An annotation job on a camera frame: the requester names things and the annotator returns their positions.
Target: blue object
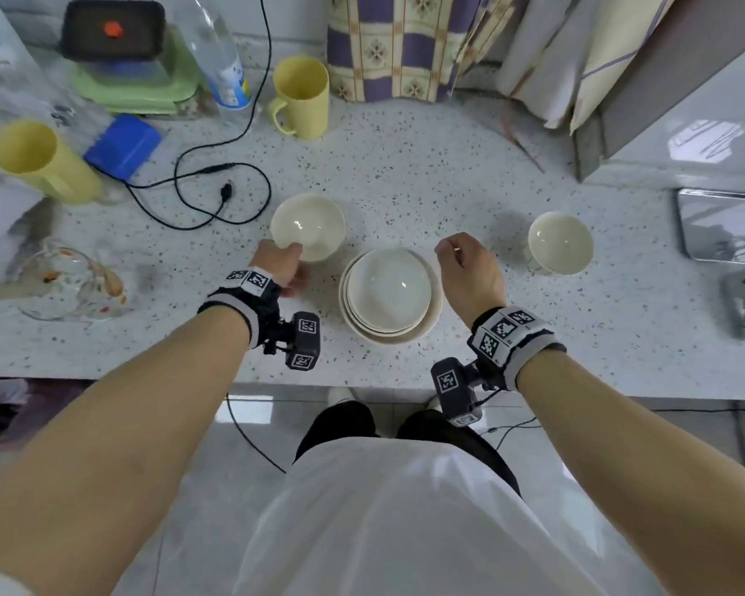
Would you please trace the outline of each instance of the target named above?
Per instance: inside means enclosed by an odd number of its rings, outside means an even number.
[[[126,181],[149,159],[162,139],[149,123],[132,115],[119,115],[82,158]]]

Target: wristband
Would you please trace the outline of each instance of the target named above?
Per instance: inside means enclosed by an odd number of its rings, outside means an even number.
[[[248,349],[267,340],[267,328],[279,321],[281,287],[273,276],[261,268],[231,272],[218,290],[212,292],[199,313],[215,305],[236,310],[248,325]]]
[[[516,306],[493,308],[481,314],[467,344],[480,360],[502,372],[502,385],[507,391],[517,390],[519,370],[538,352],[547,347],[566,351],[549,324]]]

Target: white shoe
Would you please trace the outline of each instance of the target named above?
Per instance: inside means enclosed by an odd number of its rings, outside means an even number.
[[[344,404],[346,401],[356,401],[353,391],[347,387],[331,387],[328,390],[328,408],[337,404]]]
[[[438,395],[434,396],[432,400],[427,402],[427,405],[425,406],[426,410],[436,410],[436,411],[442,411],[442,401],[438,399]]]

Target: bottle label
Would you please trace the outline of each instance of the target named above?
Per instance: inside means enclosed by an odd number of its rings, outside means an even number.
[[[215,101],[227,109],[245,109],[251,102],[248,96],[248,82],[240,65],[240,59],[219,71],[217,79],[209,79]]]

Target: plastic bottle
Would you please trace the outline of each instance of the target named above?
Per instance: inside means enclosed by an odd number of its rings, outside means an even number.
[[[237,120],[250,106],[248,82],[238,47],[213,0],[178,0],[175,21],[183,40],[207,78],[221,116]]]

